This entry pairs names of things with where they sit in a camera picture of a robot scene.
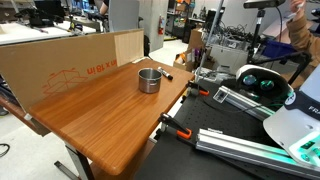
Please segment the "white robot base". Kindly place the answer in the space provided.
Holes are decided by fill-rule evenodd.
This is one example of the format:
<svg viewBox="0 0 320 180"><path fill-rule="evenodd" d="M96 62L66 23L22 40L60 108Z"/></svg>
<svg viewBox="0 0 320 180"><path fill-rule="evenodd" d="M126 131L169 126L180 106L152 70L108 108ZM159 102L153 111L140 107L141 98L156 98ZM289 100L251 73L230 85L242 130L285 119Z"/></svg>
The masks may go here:
<svg viewBox="0 0 320 180"><path fill-rule="evenodd" d="M320 67L263 121L263 127L296 162L320 168Z"/></svg>

